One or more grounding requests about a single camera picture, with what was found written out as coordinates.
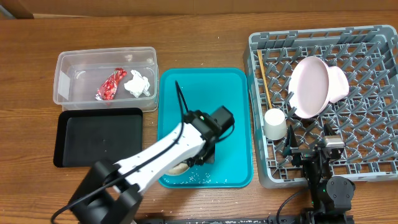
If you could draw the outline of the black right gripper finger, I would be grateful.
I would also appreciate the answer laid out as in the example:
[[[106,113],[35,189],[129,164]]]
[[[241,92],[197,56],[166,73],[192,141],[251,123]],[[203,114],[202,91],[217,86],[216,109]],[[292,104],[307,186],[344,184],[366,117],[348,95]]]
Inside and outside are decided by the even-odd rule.
[[[299,154],[298,144],[295,137],[295,133],[292,125],[287,129],[287,137],[285,140],[284,149],[282,151],[282,156],[297,156]]]
[[[325,123],[323,125],[323,134],[324,134],[324,136],[336,136],[337,135],[329,123]]]

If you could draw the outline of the white cup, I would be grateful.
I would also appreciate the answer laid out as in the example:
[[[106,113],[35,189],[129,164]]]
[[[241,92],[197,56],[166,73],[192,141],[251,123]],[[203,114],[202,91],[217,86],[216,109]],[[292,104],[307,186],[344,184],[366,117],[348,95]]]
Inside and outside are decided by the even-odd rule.
[[[287,133],[287,123],[282,110],[272,108],[264,115],[264,134],[267,139],[280,140]]]

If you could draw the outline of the pink bowl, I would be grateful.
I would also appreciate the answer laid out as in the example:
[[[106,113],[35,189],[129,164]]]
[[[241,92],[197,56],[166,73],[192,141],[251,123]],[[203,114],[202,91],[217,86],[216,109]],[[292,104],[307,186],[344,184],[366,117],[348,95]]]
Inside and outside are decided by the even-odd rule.
[[[328,96],[331,103],[342,100],[349,93],[349,83],[347,77],[340,67],[333,66],[328,68],[329,89]]]

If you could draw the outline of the white round plate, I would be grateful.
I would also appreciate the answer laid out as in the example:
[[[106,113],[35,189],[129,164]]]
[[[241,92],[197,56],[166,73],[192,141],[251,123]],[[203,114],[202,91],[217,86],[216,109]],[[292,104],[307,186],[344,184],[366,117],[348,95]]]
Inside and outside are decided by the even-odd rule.
[[[290,107],[296,108],[300,118],[312,118],[320,114],[328,104],[328,68],[318,57],[306,57],[294,68],[288,91],[293,93]]]

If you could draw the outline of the grey bowl with rice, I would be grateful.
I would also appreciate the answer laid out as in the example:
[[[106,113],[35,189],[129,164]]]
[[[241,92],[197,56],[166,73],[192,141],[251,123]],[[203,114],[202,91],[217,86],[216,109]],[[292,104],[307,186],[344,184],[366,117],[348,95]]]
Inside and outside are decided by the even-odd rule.
[[[183,174],[184,172],[189,170],[189,168],[190,167],[186,163],[181,162],[178,165],[176,165],[175,167],[168,170],[165,174],[169,175],[169,176],[177,176],[177,175]]]

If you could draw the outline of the white napkin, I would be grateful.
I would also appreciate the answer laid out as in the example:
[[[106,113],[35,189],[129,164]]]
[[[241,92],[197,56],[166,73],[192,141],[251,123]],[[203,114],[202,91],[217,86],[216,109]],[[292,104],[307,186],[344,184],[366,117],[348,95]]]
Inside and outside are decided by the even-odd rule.
[[[148,78],[143,77],[137,70],[131,70],[131,74],[133,78],[124,84],[124,89],[136,98],[140,97],[142,94],[150,96],[150,83]]]

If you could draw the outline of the red wrapper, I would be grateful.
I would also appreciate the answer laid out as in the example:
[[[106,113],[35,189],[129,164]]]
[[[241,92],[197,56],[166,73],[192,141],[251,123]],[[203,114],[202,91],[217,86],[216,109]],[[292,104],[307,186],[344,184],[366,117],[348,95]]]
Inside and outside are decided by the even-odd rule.
[[[123,68],[116,68],[113,73],[105,80],[105,82],[98,88],[95,99],[113,100],[117,92],[119,82],[127,75],[127,71]]]

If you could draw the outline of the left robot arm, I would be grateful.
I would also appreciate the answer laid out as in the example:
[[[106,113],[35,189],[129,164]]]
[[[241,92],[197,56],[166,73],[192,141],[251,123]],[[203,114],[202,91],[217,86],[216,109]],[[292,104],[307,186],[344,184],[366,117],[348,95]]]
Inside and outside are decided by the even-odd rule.
[[[168,135],[142,152],[111,164],[98,161],[68,203],[80,223],[132,223],[147,189],[165,174],[214,161],[215,145],[233,128],[224,106],[212,114],[188,111]]]

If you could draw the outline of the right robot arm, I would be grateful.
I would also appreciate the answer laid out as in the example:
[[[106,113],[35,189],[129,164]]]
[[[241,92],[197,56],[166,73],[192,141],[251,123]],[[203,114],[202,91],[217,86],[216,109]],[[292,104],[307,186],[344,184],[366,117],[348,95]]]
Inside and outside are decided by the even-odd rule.
[[[351,210],[356,186],[346,177],[333,176],[330,171],[330,163],[341,158],[346,144],[329,124],[324,125],[323,133],[322,140],[312,148],[299,149],[293,127],[287,129],[282,156],[292,156],[291,164],[302,168],[308,186],[282,203],[277,211],[277,223],[282,220],[280,212],[285,204],[306,191],[310,192],[312,207],[304,208],[294,218],[294,223],[354,223],[354,218],[347,216],[346,212]]]

